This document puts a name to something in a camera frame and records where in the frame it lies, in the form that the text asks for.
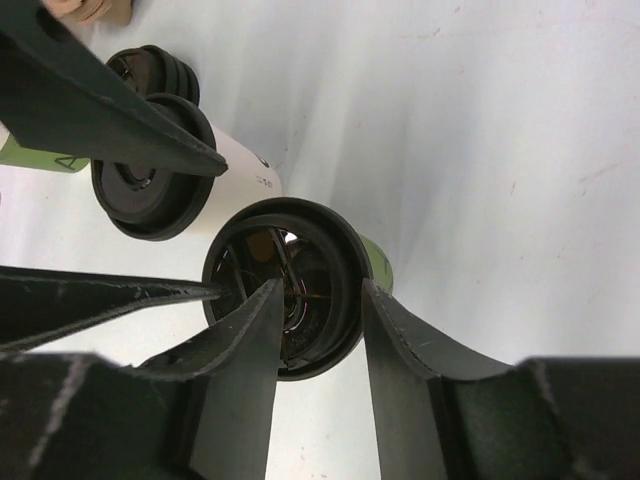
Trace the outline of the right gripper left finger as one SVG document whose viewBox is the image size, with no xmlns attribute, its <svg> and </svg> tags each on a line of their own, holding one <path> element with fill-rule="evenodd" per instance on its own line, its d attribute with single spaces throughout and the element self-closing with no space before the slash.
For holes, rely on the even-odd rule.
<svg viewBox="0 0 640 480">
<path fill-rule="evenodd" d="M 5 479 L 261 479 L 283 286 L 139 367 L 94 354 L 1 351 Z"/>
</svg>

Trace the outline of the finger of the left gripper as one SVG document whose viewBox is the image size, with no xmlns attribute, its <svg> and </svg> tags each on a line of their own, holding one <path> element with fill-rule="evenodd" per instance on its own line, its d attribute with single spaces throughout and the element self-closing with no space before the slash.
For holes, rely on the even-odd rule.
<svg viewBox="0 0 640 480">
<path fill-rule="evenodd" d="M 3 266 L 1 351 L 26 351 L 145 308 L 222 296 L 216 283 Z"/>
<path fill-rule="evenodd" d="M 39 1 L 1 4 L 1 121 L 24 147 L 220 176 L 226 160 L 129 89 Z"/>
</svg>

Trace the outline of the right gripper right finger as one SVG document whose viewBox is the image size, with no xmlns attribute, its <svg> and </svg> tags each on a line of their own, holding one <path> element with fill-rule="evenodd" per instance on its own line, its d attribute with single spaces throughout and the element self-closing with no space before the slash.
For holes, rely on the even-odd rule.
<svg viewBox="0 0 640 480">
<path fill-rule="evenodd" d="M 639 361 L 514 365 L 442 333 L 372 281 L 362 318 L 385 479 L 635 479 Z"/>
</svg>

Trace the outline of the black cup lid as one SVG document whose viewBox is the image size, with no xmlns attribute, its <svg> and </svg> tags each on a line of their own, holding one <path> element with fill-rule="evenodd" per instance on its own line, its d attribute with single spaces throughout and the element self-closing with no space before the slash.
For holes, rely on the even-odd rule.
<svg viewBox="0 0 640 480">
<path fill-rule="evenodd" d="M 229 292 L 205 302 L 205 317 L 215 323 L 266 281 L 281 280 L 278 377 L 306 380 L 361 341 L 361 286 L 373 276 L 364 239 L 334 210 L 295 197 L 261 200 L 232 216 L 209 247 L 202 278 Z"/>
<path fill-rule="evenodd" d="M 186 230 L 203 210 L 212 177 L 163 169 L 91 162 L 95 197 L 109 220 L 138 240 L 165 241 Z"/>
</svg>

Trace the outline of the white paper cup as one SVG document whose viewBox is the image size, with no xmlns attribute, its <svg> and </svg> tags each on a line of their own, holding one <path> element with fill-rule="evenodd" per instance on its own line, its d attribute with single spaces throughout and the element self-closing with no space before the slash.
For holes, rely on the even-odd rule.
<svg viewBox="0 0 640 480">
<path fill-rule="evenodd" d="M 280 177 L 266 160 L 216 126 L 212 131 L 228 169 L 214 179 L 202 210 L 185 230 L 188 235 L 215 236 L 242 209 L 283 195 Z"/>
</svg>

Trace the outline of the green paper cup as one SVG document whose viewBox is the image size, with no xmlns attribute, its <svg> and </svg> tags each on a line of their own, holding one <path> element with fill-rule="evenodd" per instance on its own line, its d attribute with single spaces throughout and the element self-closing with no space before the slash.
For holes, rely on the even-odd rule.
<svg viewBox="0 0 640 480">
<path fill-rule="evenodd" d="M 393 292 L 394 276 L 391 263 L 384 251 L 372 240 L 360 235 L 371 266 L 371 278 L 388 293 Z"/>
</svg>

